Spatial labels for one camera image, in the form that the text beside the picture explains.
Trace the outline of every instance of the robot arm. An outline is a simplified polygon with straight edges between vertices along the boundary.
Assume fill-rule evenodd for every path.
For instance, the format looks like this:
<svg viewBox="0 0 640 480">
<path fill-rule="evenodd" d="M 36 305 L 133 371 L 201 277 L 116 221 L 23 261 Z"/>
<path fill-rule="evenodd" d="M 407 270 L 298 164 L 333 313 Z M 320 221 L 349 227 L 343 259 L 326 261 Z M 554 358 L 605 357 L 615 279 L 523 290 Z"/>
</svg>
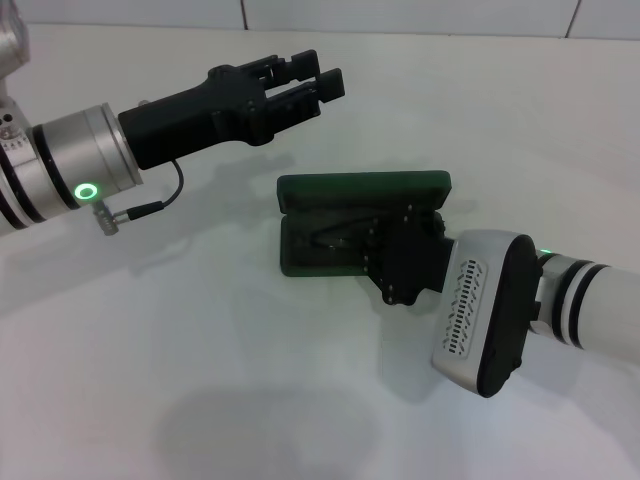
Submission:
<svg viewBox="0 0 640 480">
<path fill-rule="evenodd" d="M 0 75 L 29 59 L 27 29 L 12 0 L 0 0 Z M 267 98 L 268 89 L 313 81 Z M 158 211 L 166 202 L 115 218 L 103 200 L 142 183 L 153 168 L 226 141 L 264 145 L 274 135 L 320 115 L 319 102 L 344 95 L 339 69 L 320 73 L 315 51 L 290 62 L 270 56 L 209 71 L 199 86 L 121 113 L 108 104 L 33 128 L 0 96 L 0 236 L 93 204 L 106 234 L 118 223 Z"/>
<path fill-rule="evenodd" d="M 531 332 L 640 364 L 640 275 L 537 251 L 526 235 L 445 236 L 447 172 L 285 176 L 278 180 L 285 275 L 366 275 L 389 305 L 441 292 L 432 363 L 495 395 Z"/>
</svg>

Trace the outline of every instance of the white wall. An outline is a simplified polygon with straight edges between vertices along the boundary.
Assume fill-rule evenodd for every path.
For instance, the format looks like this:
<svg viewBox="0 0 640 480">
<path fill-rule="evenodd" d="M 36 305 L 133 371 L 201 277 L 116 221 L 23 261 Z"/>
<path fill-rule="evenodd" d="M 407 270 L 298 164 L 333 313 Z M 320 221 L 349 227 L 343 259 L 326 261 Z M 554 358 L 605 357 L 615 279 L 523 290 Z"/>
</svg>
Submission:
<svg viewBox="0 0 640 480">
<path fill-rule="evenodd" d="M 640 40 L 640 1 L 583 0 L 571 37 Z"/>
<path fill-rule="evenodd" d="M 564 37 L 577 0 L 245 0 L 252 30 Z"/>
<path fill-rule="evenodd" d="M 27 22 L 243 28 L 240 0 L 17 0 Z"/>
</svg>

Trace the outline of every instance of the vent slot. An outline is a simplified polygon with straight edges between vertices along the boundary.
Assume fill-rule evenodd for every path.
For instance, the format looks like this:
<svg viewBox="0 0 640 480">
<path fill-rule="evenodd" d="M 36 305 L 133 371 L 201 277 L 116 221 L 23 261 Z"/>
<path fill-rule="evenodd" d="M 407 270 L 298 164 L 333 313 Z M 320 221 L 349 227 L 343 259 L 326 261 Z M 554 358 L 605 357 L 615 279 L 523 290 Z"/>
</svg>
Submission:
<svg viewBox="0 0 640 480">
<path fill-rule="evenodd" d="M 456 285 L 442 339 L 442 349 L 458 357 L 466 357 L 478 315 L 487 267 L 476 259 L 467 258 L 460 263 L 456 272 Z"/>
</svg>

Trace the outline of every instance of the black cable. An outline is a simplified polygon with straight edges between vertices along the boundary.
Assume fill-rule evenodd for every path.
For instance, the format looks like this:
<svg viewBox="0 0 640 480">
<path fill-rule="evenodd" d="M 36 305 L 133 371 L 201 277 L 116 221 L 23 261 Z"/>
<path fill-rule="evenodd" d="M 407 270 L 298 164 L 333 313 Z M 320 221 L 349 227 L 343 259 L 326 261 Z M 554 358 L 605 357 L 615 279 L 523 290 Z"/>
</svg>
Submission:
<svg viewBox="0 0 640 480">
<path fill-rule="evenodd" d="M 176 160 L 171 160 L 171 163 L 173 163 L 173 166 L 176 167 L 176 171 L 178 172 L 178 188 L 175 192 L 173 192 L 173 195 L 171 195 L 167 201 L 162 203 L 162 205 L 165 207 L 171 205 L 173 201 L 178 198 L 178 196 L 182 192 L 182 188 L 184 187 L 184 174 L 182 173 L 180 165 L 178 165 L 178 162 Z"/>
<path fill-rule="evenodd" d="M 311 233 L 311 235 L 309 236 L 309 241 L 312 245 L 316 247 L 331 248 L 331 249 L 339 248 L 344 250 L 351 250 L 353 248 L 353 245 L 349 243 L 348 241 L 349 239 L 345 239 L 344 235 L 341 235 L 342 242 L 338 241 L 337 239 L 336 240 L 329 239 L 328 241 L 325 242 L 325 241 L 319 240 L 318 237 L 321 237 L 322 235 L 326 235 L 330 232 L 338 232 L 340 230 L 353 227 L 354 225 L 357 225 L 359 223 L 373 222 L 376 218 L 380 218 L 380 216 L 382 215 L 383 213 L 381 212 L 380 215 L 373 215 L 373 216 L 370 215 L 367 217 L 353 218 L 351 220 L 346 220 L 338 224 L 321 228 L 320 230 L 316 230 L 315 232 Z"/>
<path fill-rule="evenodd" d="M 116 213 L 114 216 L 118 217 L 121 214 L 126 213 L 128 220 L 133 221 L 133 220 L 137 220 L 138 218 L 151 215 L 152 213 L 159 212 L 160 210 L 163 210 L 165 207 L 168 207 L 169 205 L 171 205 L 175 201 L 175 199 L 178 198 L 178 196 L 180 195 L 184 187 L 184 174 L 182 173 L 182 168 L 180 168 L 180 165 L 178 165 L 178 162 L 176 160 L 171 160 L 171 163 L 173 163 L 173 166 L 176 167 L 176 171 L 178 172 L 178 188 L 176 188 L 176 191 L 173 192 L 173 195 L 171 195 L 164 202 L 163 201 L 151 202 L 145 205 L 140 205 L 138 207 L 127 208 L 124 212 Z"/>
</svg>

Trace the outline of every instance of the black stripe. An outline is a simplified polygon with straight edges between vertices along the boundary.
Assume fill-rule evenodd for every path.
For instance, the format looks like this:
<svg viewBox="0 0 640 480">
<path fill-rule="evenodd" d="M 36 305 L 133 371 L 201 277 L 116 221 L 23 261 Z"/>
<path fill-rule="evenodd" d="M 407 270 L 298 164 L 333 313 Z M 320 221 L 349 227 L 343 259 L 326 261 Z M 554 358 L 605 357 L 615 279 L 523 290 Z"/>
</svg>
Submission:
<svg viewBox="0 0 640 480">
<path fill-rule="evenodd" d="M 551 260 L 553 257 L 557 257 L 558 254 L 557 253 L 545 253 L 543 256 L 541 256 L 538 259 L 538 266 L 540 268 L 544 267 L 544 264 L 547 263 L 549 260 Z"/>
<path fill-rule="evenodd" d="M 580 340 L 578 339 L 578 319 L 580 318 L 580 307 L 582 306 L 582 300 L 584 300 L 584 296 L 587 293 L 587 288 L 591 284 L 591 281 L 595 278 L 600 270 L 603 268 L 607 268 L 608 265 L 595 265 L 587 273 L 584 274 L 582 280 L 580 280 L 580 284 L 576 289 L 576 294 L 573 296 L 573 301 L 571 302 L 571 311 L 569 312 L 569 337 L 573 344 L 582 348 L 580 344 Z"/>
<path fill-rule="evenodd" d="M 51 151 L 49 150 L 49 146 L 47 145 L 47 139 L 44 138 L 42 125 L 33 127 L 33 143 L 38 149 L 38 153 L 40 154 L 42 163 L 44 163 L 44 167 L 47 169 L 47 173 L 49 174 L 49 177 L 51 177 L 53 186 L 56 187 L 56 190 L 58 191 L 58 195 L 60 195 L 60 198 L 62 199 L 62 201 L 71 210 L 77 210 L 78 208 L 80 208 L 80 205 L 78 205 L 76 200 L 73 198 L 73 195 L 71 195 L 71 192 L 67 188 L 67 184 L 64 183 L 64 179 L 62 178 L 62 175 L 60 175 L 60 172 L 58 171 L 56 162 L 53 161 L 53 157 L 51 156 Z"/>
<path fill-rule="evenodd" d="M 540 308 L 542 308 L 542 303 L 536 301 L 536 306 L 535 306 L 535 310 L 534 310 L 534 316 L 533 316 L 533 320 L 538 320 L 538 318 L 540 318 Z"/>
<path fill-rule="evenodd" d="M 551 329 L 558 341 L 567 344 L 562 336 L 562 305 L 564 304 L 564 297 L 569 290 L 569 285 L 573 281 L 574 277 L 587 263 L 591 263 L 588 260 L 578 260 L 571 265 L 560 280 L 558 291 L 556 292 L 556 298 L 553 300 L 553 306 L 551 307 Z"/>
<path fill-rule="evenodd" d="M 13 212 L 13 209 L 7 203 L 7 200 L 4 198 L 2 192 L 0 192 L 0 212 L 4 215 L 4 218 L 7 219 L 7 222 L 9 222 L 11 226 L 16 230 L 27 228 L 27 226 L 22 223 L 17 215 Z"/>
<path fill-rule="evenodd" d="M 7 183 L 13 191 L 13 195 L 16 197 L 16 200 L 18 200 L 20 207 L 24 210 L 24 213 L 26 213 L 27 216 L 36 223 L 44 222 L 46 219 L 40 215 L 33 206 L 33 203 L 31 203 L 31 200 L 29 200 L 27 192 L 22 188 L 22 184 L 20 183 L 20 180 L 18 180 L 18 175 L 16 175 L 16 171 L 13 169 L 13 165 L 11 165 L 7 152 L 4 151 L 4 148 L 0 148 L 0 168 L 2 168 L 4 176 L 7 179 Z"/>
</svg>

